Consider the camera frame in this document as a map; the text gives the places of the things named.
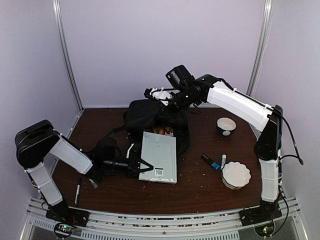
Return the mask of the grey notebook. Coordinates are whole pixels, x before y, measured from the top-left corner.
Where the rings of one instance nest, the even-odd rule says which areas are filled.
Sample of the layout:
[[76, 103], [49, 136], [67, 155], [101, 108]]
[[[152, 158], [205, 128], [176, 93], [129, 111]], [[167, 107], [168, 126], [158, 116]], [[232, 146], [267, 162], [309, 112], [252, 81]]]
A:
[[153, 169], [140, 173], [140, 181], [177, 183], [177, 150], [174, 136], [145, 131], [141, 159], [151, 164]]

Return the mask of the dog picture book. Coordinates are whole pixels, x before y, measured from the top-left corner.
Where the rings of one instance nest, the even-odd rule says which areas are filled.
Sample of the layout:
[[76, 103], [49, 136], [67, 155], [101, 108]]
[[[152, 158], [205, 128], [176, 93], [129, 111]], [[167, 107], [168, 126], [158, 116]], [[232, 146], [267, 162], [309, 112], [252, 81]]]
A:
[[165, 125], [154, 125], [152, 127], [152, 130], [155, 134], [159, 135], [165, 135], [165, 136], [174, 136], [174, 132], [171, 126], [165, 126]]

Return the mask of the black student bag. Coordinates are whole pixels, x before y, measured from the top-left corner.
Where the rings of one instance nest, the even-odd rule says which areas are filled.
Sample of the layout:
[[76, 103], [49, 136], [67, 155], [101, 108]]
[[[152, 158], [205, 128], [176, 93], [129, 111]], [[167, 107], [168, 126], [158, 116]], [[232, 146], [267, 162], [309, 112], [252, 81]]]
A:
[[142, 141], [143, 131], [153, 131], [153, 126], [170, 126], [176, 138], [176, 154], [179, 156], [190, 147], [188, 119], [183, 110], [172, 111], [160, 101], [140, 99], [129, 104], [123, 119], [124, 125], [113, 130], [126, 130], [133, 142]]

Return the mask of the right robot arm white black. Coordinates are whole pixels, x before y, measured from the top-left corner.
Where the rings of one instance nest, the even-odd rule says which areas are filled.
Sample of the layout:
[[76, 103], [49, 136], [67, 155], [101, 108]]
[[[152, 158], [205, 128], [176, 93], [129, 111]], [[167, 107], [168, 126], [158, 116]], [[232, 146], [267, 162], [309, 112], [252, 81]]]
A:
[[167, 99], [171, 109], [209, 103], [236, 115], [260, 132], [253, 149], [259, 159], [262, 178], [261, 200], [256, 216], [261, 221], [268, 220], [276, 212], [280, 194], [283, 109], [279, 105], [270, 106], [255, 100], [233, 88], [223, 78], [210, 74], [195, 78], [184, 65], [174, 67], [165, 76], [177, 90]]

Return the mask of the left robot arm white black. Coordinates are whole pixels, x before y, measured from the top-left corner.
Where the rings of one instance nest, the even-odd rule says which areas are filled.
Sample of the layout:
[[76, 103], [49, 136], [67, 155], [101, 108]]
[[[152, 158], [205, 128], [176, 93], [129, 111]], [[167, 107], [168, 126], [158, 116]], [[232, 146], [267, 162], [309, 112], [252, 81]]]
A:
[[95, 183], [102, 180], [107, 170], [136, 177], [154, 169], [152, 164], [141, 159], [142, 145], [138, 142], [133, 142], [122, 156], [117, 141], [107, 134], [93, 149], [84, 151], [46, 119], [18, 132], [14, 142], [18, 163], [44, 197], [49, 210], [61, 222], [69, 221], [72, 211], [44, 164], [46, 156], [54, 156]]

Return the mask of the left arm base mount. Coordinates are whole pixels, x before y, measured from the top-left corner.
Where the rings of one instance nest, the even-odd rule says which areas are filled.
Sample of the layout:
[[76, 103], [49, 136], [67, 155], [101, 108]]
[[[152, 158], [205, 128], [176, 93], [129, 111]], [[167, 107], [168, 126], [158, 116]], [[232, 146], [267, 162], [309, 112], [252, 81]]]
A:
[[48, 209], [45, 217], [56, 221], [53, 227], [55, 236], [59, 239], [66, 239], [69, 238], [75, 230], [87, 226], [89, 215], [88, 211], [68, 208], [66, 211], [59, 213]]

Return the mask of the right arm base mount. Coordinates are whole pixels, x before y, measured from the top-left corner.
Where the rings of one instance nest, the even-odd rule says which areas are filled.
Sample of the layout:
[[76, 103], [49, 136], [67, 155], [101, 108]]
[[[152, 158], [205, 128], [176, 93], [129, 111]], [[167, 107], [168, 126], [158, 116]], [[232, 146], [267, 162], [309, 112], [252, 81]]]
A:
[[245, 207], [239, 212], [242, 226], [253, 225], [255, 233], [262, 238], [271, 237], [276, 232], [275, 219], [282, 216], [281, 210], [275, 211], [259, 207]]

